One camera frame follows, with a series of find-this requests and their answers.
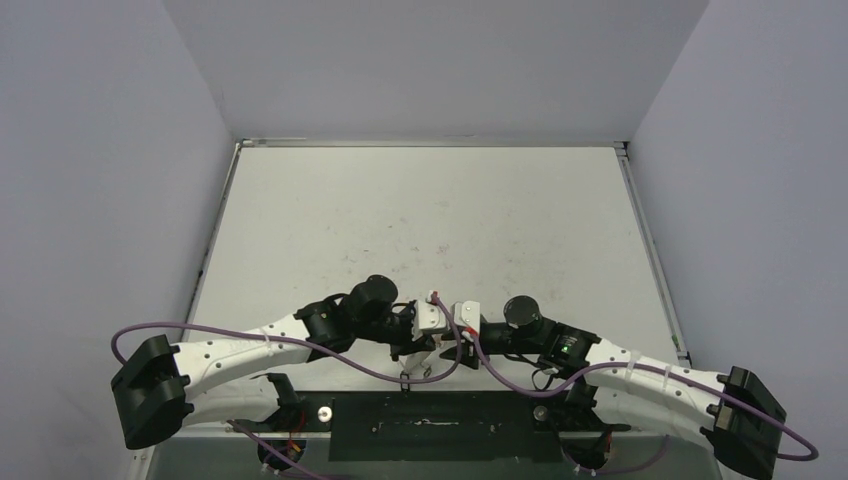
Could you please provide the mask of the metal key holder ring plate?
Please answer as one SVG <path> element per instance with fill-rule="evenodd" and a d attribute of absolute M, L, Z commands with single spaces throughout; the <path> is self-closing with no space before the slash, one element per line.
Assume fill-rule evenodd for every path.
<path fill-rule="evenodd" d="M 400 373 L 407 372 L 410 375 L 411 384 L 416 379 L 422 380 L 424 383 L 435 383 L 439 381 L 440 378 L 433 375 L 433 368 L 428 362 L 428 359 L 439 350 L 441 345 L 442 342 L 436 340 L 423 351 L 401 356 L 398 360 L 401 367 Z"/>

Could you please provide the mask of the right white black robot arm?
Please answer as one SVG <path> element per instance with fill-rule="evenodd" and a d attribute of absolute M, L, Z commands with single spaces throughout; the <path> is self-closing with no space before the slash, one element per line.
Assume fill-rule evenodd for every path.
<path fill-rule="evenodd" d="M 752 371 L 727 373 L 672 365 L 542 315 L 522 295 L 486 323 L 475 302 L 447 308 L 436 293 L 431 309 L 457 325 L 459 341 L 485 367 L 494 356 L 534 355 L 536 365 L 564 381 L 565 414 L 577 428 L 600 421 L 668 435 L 712 453 L 724 467 L 770 479 L 779 458 L 786 411 Z"/>

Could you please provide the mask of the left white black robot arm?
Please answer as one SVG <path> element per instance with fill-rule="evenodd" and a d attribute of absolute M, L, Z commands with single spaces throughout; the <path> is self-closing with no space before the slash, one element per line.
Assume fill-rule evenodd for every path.
<path fill-rule="evenodd" d="M 297 420 L 297 401 L 274 389 L 265 372 L 323 358 L 338 360 L 372 378 L 386 374 L 345 357 L 358 340 L 385 344 L 394 357 L 431 352 L 449 327 L 433 297 L 399 302 L 393 281 L 372 275 L 348 293 L 310 303 L 280 320 L 247 331 L 194 324 L 209 339 L 172 342 L 164 334 L 145 339 L 124 356 L 123 331 L 111 341 L 121 364 L 110 388 L 124 444 L 141 450 L 164 442 L 183 427 L 231 419 L 265 422 L 282 431 Z"/>

